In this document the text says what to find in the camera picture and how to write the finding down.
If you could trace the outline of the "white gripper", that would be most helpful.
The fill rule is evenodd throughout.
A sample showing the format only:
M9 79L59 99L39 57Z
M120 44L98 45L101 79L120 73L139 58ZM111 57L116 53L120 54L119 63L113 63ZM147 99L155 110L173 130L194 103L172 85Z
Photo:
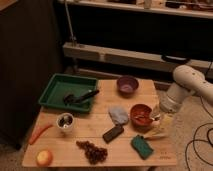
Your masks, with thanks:
M157 125L159 125L161 122L167 122L169 124L168 133L170 132L171 126L172 126L172 121L173 121L173 116L170 113L164 112L158 105L156 105L153 108L152 115L150 116L150 118L153 121L157 121L158 122ZM144 139L146 139L146 140L161 139L166 136L167 136L167 134L165 132L148 132L143 135Z

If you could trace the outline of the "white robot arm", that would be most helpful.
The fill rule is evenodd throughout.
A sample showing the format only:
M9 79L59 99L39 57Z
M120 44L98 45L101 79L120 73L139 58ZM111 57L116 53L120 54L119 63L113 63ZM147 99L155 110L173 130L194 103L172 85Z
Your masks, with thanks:
M184 100L193 94L200 95L213 106L213 83L208 82L203 73L180 65L173 70L173 79L174 82L149 115L150 119L158 118L158 123L143 135L145 139L167 137L173 116L180 111Z

